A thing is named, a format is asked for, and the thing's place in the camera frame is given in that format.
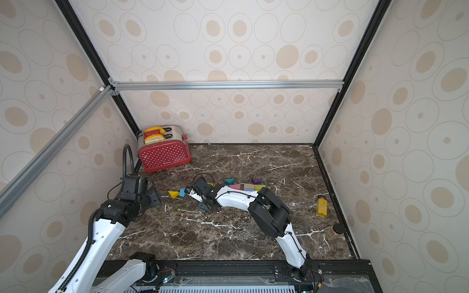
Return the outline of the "yellow triangular block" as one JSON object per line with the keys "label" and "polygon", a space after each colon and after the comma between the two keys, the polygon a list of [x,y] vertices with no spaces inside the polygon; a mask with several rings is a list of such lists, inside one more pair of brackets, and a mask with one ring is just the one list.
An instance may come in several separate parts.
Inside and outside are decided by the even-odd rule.
{"label": "yellow triangular block", "polygon": [[180,195],[180,193],[178,191],[171,191],[170,190],[170,191],[168,191],[168,193],[169,193],[169,195],[172,199],[175,199],[176,197],[178,197]]}

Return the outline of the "teal triangular block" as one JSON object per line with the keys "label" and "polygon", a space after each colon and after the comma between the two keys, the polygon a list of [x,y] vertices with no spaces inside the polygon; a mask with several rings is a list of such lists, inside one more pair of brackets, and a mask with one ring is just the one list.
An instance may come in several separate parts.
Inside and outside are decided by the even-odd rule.
{"label": "teal triangular block", "polygon": [[230,178],[230,179],[225,179],[224,180],[225,185],[233,185],[235,183],[235,180]]}

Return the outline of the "purple triangular block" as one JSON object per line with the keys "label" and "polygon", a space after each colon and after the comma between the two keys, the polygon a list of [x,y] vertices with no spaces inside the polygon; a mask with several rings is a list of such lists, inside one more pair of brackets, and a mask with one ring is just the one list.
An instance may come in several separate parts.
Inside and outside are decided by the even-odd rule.
{"label": "purple triangular block", "polygon": [[259,178],[251,178],[251,182],[252,182],[253,184],[255,184],[255,185],[260,185],[260,184],[262,184],[262,181],[261,181],[261,179],[259,179]]}

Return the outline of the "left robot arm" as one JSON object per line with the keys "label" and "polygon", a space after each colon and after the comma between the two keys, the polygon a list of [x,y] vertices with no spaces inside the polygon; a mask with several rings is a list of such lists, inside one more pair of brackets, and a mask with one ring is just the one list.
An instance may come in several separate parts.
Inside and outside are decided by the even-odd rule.
{"label": "left robot arm", "polygon": [[127,199],[105,201],[89,218],[87,238],[51,293],[122,293],[134,283],[151,283],[160,267],[155,255],[137,252],[121,268],[98,285],[94,281],[110,250],[130,222],[161,203],[155,188]]}

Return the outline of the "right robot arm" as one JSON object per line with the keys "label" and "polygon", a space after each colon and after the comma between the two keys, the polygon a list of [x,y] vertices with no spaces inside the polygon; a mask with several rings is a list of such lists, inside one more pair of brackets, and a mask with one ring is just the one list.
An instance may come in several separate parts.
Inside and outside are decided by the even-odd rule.
{"label": "right robot arm", "polygon": [[290,210],[268,188],[256,191],[238,190],[222,184],[211,185],[197,178],[184,190],[199,202],[197,208],[209,214],[217,208],[236,208],[250,213],[260,230],[274,238],[285,254],[294,279],[304,281],[311,272],[309,256],[299,244],[290,221]]}

